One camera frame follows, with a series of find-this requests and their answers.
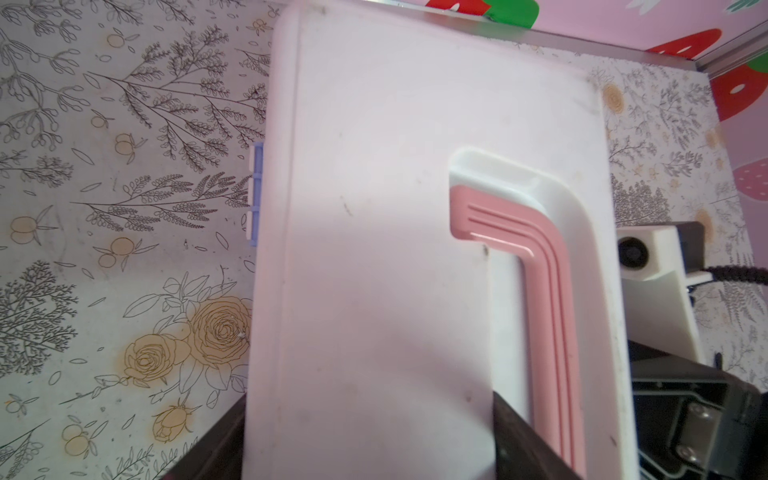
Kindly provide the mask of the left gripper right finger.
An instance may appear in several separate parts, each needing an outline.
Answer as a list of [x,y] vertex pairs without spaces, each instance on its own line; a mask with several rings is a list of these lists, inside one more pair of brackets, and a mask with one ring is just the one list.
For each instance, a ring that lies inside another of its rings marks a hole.
[[493,392],[497,480],[578,480],[579,476],[497,392]]

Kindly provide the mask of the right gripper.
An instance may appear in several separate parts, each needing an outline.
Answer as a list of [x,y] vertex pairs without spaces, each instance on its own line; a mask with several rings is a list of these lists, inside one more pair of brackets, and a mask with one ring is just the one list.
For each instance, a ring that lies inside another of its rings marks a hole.
[[723,370],[628,343],[643,479],[765,479],[767,395]]

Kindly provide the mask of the white tool box pink handle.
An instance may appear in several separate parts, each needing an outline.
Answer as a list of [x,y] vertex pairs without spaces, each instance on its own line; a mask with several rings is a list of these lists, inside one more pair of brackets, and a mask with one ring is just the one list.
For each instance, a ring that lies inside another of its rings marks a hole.
[[603,105],[571,65],[361,1],[293,1],[272,41],[247,479],[490,479],[538,346],[512,255],[450,228],[454,186],[568,248],[588,479],[638,477]]

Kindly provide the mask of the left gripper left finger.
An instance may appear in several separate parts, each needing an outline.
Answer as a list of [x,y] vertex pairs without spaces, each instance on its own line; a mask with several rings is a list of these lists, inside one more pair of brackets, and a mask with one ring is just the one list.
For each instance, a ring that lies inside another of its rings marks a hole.
[[184,454],[162,480],[240,480],[244,454],[246,396]]

